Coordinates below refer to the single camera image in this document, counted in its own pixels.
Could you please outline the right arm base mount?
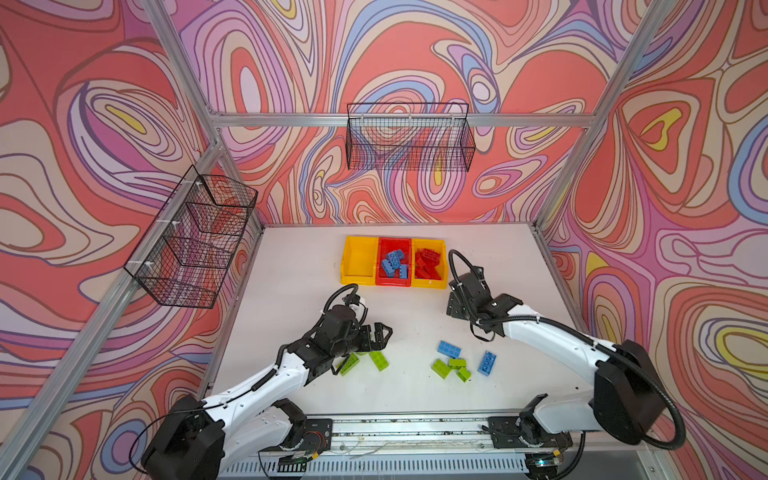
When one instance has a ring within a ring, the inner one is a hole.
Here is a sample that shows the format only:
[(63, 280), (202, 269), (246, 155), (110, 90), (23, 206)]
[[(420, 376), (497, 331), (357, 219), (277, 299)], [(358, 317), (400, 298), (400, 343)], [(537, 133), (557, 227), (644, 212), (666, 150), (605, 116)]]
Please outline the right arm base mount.
[(482, 430), (490, 435), (496, 449), (567, 450), (573, 446), (570, 433), (548, 433), (528, 417), (489, 417)]

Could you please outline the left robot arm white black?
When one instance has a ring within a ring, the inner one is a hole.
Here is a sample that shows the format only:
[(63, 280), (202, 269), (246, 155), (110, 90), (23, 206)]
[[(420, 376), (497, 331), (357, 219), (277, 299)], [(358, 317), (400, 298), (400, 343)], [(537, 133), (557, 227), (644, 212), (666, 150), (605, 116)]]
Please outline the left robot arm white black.
[(349, 284), (325, 302), (317, 322), (279, 347), (275, 361), (241, 383), (198, 400), (186, 395), (153, 421), (156, 432), (133, 468), (151, 479), (215, 479), (263, 451), (303, 465), (331, 446), (333, 423), (310, 420), (290, 395), (326, 373), (338, 375), (359, 353), (383, 351), (391, 327), (368, 323), (368, 308)]

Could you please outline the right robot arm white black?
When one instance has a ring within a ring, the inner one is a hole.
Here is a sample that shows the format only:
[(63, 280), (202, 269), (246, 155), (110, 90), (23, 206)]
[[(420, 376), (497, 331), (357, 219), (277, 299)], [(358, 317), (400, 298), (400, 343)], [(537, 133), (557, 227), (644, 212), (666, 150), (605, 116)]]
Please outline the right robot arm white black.
[(522, 442), (539, 446), (556, 435), (578, 431), (605, 432), (626, 445), (645, 443), (667, 451), (685, 444), (683, 415), (644, 347), (581, 333), (517, 297), (493, 295), (483, 268), (455, 249), (448, 251), (447, 264), (448, 316), (467, 321), (481, 342), (520, 342), (587, 384), (567, 393), (536, 395), (517, 416), (515, 429)]

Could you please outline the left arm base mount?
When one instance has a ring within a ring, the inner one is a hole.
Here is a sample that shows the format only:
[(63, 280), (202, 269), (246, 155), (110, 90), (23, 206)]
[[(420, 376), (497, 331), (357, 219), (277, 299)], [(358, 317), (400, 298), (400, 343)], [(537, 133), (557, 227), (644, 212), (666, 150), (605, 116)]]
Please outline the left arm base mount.
[(332, 433), (331, 418), (309, 418), (292, 426), (287, 438), (277, 446), (268, 447), (266, 452), (298, 456), (321, 454), (332, 446)]

